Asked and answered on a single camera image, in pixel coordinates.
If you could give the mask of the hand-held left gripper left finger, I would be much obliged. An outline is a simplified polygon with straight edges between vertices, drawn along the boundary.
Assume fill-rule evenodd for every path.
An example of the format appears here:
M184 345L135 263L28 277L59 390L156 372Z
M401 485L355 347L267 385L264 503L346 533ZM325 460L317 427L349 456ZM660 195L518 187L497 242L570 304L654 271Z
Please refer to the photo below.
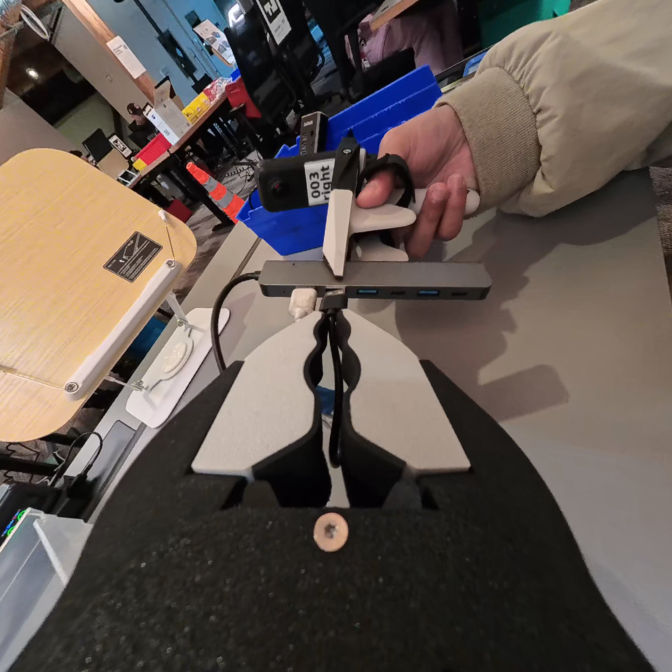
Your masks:
M245 358L191 463L195 473L252 476L264 459L313 428L315 395L304 373L320 318L312 312Z

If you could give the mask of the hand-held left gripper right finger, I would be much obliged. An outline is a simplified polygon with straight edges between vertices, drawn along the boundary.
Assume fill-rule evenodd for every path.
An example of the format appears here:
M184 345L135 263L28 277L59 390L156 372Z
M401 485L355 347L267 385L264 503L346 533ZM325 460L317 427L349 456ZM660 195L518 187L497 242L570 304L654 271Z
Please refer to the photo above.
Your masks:
M344 322L343 373L356 434L413 475L464 473L470 461L418 357L354 311Z

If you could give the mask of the grey usb hub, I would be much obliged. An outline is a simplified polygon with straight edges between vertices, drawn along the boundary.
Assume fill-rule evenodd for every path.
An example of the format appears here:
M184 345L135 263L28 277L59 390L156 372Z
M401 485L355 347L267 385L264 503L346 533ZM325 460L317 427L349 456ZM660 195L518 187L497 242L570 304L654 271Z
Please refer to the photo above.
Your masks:
M403 261L350 261L342 278L323 261L267 261L258 283L269 298L314 289L318 297L339 290L349 299L381 300L483 300L492 287L481 264Z

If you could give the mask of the blue plastic bin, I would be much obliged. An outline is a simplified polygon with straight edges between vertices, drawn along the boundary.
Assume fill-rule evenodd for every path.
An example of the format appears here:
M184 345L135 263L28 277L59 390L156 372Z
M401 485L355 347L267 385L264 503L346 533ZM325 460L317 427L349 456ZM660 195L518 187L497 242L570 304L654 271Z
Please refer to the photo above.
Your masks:
M331 117L327 122L326 147L335 149L352 131L360 145L372 153L385 133L432 109L441 95L431 69L415 69Z
M272 159L255 167L255 189L241 210L241 221L283 256L321 247L332 192L340 141L351 136L362 150L374 156L388 124L371 117L343 125L336 118L324 121L321 152L301 154L307 144L295 138Z

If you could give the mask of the white usb cable blue tape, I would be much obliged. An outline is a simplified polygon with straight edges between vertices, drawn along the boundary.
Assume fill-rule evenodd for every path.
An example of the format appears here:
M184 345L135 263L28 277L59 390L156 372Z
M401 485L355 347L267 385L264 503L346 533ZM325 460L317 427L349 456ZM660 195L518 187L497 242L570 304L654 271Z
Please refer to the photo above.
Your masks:
M290 296L288 312L297 322L315 311L317 291L315 288L295 288Z

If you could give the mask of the person's right hand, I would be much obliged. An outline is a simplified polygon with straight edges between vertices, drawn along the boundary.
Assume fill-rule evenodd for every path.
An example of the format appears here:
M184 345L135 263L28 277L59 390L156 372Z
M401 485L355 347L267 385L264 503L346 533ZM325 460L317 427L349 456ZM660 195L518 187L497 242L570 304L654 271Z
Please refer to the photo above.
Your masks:
M389 130L379 157L397 155L408 166L415 188L426 189L413 226L403 230L410 258L421 258L434 240L451 240L462 229L468 191L478 191L472 152L458 115L435 107Z

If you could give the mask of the black office chair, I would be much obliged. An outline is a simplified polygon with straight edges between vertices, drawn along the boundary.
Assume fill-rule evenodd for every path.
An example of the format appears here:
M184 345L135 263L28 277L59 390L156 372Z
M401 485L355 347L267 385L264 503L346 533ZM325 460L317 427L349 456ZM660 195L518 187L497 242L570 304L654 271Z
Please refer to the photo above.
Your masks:
M262 120L274 130L289 130L290 112L312 113L330 100L316 93L313 82L324 67L324 55L311 34L301 1L281 1L291 33L278 46L255 1L240 21L224 29L248 96Z

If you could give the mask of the orange traffic cone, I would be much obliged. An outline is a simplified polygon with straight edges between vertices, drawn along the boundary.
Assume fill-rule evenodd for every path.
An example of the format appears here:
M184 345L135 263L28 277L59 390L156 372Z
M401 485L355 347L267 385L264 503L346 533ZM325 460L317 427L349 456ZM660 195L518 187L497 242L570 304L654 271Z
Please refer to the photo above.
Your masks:
M186 169L190 176L206 190L214 206L226 215L233 224L237 224L239 222L238 215L245 204L245 200L194 162L187 162Z

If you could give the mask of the long wooden table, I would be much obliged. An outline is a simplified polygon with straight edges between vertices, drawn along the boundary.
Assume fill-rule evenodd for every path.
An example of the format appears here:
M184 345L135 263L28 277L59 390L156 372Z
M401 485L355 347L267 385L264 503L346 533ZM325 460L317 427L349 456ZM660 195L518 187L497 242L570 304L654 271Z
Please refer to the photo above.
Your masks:
M212 104L206 109L205 113L193 123L187 132L178 139L154 162L150 163L144 169L139 171L136 176L128 183L128 187L140 193L142 185L147 181L153 180L157 175L162 174L170 177L183 191L190 197L195 204L206 206L206 209L212 214L217 223L213 226L212 232L230 231L235 225L225 212L218 210L207 190L200 185L197 180L186 169L187 152L193 148L198 140L201 140L204 134L215 128L223 136L226 147L230 153L242 162L246 162L245 156L247 147L243 141L237 137L229 126L231 119L245 121L242 114L243 107L232 107L226 96L226 91L214 99Z

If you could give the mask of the black framed marker sign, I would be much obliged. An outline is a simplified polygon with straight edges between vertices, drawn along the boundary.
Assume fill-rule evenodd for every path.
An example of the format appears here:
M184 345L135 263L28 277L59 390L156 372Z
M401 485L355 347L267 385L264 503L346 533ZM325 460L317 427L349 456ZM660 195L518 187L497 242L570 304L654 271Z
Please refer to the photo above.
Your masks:
M290 21L280 1L256 1L273 41L282 45L291 33Z

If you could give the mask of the yellow storage bin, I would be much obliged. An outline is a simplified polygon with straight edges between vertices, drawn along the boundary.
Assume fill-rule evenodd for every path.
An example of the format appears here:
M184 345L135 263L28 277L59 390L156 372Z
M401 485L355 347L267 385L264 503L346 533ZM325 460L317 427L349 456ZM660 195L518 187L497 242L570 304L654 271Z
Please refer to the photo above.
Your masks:
M182 109L182 114L189 124L195 125L210 109L212 102L205 92L201 92Z

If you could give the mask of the white cardboard box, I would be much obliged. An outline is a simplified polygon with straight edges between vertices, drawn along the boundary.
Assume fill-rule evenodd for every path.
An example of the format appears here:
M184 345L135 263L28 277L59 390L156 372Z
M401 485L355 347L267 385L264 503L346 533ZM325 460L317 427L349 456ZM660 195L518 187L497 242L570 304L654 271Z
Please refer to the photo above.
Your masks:
M163 80L155 88L154 105L146 104L143 116L164 136L172 147L189 133L191 122L181 109L181 99L175 94L169 79Z

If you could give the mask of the white paper notice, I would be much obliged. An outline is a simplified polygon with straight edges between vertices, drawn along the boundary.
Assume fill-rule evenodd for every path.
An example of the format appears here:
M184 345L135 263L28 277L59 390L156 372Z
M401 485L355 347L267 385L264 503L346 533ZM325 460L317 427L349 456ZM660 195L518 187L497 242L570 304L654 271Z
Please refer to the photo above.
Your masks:
M138 79L146 73L147 69L145 66L142 65L121 36L114 36L106 42L106 46L120 61L132 79Z

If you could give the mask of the green storage bin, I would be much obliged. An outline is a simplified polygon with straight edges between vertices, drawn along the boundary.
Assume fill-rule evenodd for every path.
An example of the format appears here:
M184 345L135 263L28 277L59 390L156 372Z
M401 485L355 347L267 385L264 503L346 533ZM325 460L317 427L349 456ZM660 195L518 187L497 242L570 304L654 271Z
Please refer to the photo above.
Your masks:
M567 14L571 1L522 1L516 6L517 21L527 25Z

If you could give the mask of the wooden book stand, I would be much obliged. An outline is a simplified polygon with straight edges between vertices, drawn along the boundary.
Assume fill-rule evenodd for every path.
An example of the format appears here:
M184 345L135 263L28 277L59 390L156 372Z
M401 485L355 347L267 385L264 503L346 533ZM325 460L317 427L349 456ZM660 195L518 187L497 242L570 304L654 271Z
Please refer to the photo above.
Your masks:
M1 166L1 441L69 422L194 262L159 206L61 150Z

